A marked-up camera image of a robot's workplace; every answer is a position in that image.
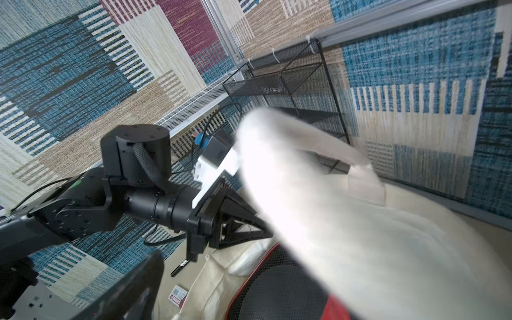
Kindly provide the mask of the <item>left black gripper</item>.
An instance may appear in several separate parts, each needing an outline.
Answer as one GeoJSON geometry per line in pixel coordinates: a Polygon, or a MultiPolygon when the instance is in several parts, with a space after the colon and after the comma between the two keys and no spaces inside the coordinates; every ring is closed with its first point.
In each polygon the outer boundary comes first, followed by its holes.
{"type": "Polygon", "coordinates": [[[206,247],[227,249],[250,241],[273,237],[271,228],[220,177],[193,209],[187,220],[186,259],[196,262],[206,247]]]}

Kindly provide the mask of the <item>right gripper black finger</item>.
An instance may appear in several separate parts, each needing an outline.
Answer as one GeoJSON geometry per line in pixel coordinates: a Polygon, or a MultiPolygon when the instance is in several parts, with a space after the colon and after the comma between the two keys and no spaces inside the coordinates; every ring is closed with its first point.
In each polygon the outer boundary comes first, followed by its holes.
{"type": "Polygon", "coordinates": [[[74,319],[151,319],[165,269],[156,250],[74,319]]]}

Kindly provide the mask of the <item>black red mesh case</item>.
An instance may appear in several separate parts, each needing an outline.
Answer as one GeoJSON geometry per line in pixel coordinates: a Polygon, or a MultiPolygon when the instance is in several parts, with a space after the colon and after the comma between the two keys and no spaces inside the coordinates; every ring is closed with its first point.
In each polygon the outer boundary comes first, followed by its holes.
{"type": "Polygon", "coordinates": [[[226,319],[355,319],[279,244],[232,299],[226,319]]]}

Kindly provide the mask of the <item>white canvas tote bag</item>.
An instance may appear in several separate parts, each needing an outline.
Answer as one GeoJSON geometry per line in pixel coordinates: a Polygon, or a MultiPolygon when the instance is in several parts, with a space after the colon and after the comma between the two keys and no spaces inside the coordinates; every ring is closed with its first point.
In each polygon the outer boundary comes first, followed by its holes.
{"type": "Polygon", "coordinates": [[[208,257],[178,319],[218,319],[275,243],[362,319],[510,319],[511,271],[444,206],[384,183],[357,149],[271,108],[247,113],[235,150],[274,233],[208,257]]]}

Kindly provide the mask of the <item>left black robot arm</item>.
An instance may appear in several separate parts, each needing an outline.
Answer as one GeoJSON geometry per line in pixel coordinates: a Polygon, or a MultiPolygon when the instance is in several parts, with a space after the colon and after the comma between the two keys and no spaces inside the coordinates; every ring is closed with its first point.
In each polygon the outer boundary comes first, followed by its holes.
{"type": "Polygon", "coordinates": [[[1,221],[1,317],[37,284],[30,255],[95,233],[112,231],[124,215],[153,222],[187,242],[187,260],[207,247],[226,249],[267,239],[272,232],[221,178],[196,189],[170,180],[169,131],[159,125],[120,125],[101,139],[103,165],[45,186],[1,221]]]}

